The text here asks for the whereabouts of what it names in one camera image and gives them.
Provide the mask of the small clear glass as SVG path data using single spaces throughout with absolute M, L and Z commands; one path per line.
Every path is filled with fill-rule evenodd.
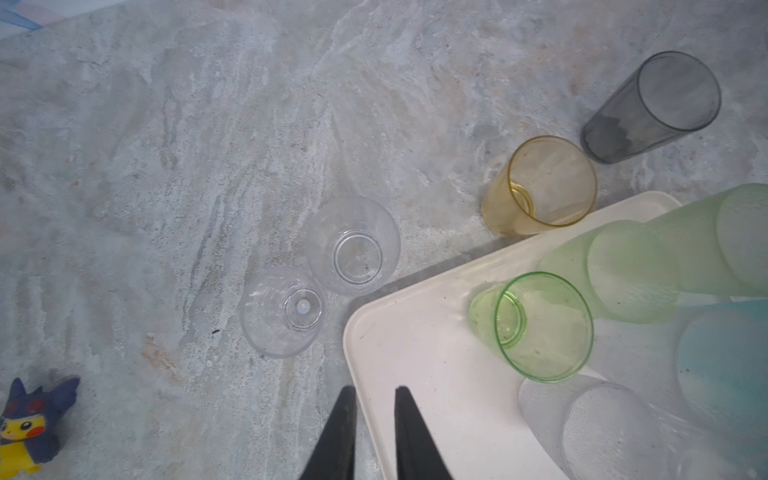
M 358 297 L 386 284 L 398 265 L 401 239 L 388 210 L 369 198 L 349 195 L 314 214 L 304 246 L 313 276 L 326 289 Z
M 238 313 L 244 336 L 256 352 L 286 359 L 317 338 L 327 313 L 325 292 L 298 268 L 269 266 L 246 277 Z

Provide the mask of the dimpled light green cup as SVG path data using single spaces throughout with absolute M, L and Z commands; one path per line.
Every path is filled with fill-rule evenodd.
M 638 221 L 615 221 L 583 233 L 544 255 L 537 268 L 570 282 L 595 318 L 654 323 L 679 300 L 677 257 Z

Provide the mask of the smooth clear plastic cup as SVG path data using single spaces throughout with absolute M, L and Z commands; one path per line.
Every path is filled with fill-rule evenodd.
M 678 448 L 673 479 L 756 479 L 758 471 L 738 444 L 698 439 Z

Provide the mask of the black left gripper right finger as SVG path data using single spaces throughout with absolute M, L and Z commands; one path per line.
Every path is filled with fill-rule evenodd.
M 398 478 L 451 480 L 452 476 L 406 386 L 396 389 L 394 416 Z

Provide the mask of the dimpled yellow-green plastic cup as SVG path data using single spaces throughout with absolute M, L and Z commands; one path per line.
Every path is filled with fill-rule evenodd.
M 749 183 L 646 223 L 677 258 L 684 292 L 767 295 L 767 186 Z

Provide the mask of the dimpled clear cup front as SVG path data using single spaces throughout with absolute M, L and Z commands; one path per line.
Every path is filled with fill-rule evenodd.
M 518 402 L 544 451 L 570 479 L 667 479 L 660 420 L 632 390 L 577 375 L 526 380 Z

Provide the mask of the smooth green plastic cup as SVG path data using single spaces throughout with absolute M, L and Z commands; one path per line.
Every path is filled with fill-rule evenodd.
M 494 284 L 469 303 L 475 336 L 527 379 L 559 383 L 576 376 L 594 343 L 594 319 L 566 279 L 534 271 Z

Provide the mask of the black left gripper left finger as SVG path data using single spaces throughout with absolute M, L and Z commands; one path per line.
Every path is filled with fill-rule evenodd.
M 352 385 L 343 387 L 300 480 L 354 478 L 357 399 Z

